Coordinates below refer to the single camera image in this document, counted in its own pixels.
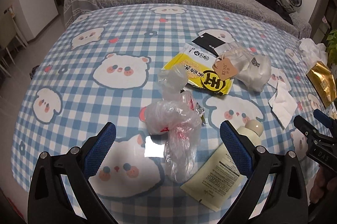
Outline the person right hand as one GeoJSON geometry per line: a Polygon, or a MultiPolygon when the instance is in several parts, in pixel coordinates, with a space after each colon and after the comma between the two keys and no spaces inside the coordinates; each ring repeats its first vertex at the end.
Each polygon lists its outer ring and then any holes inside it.
{"type": "Polygon", "coordinates": [[[319,166],[319,170],[316,173],[313,187],[310,191],[309,199],[311,203],[317,203],[323,196],[324,192],[328,190],[333,192],[336,188],[336,177],[328,178],[328,171],[319,166]]]}

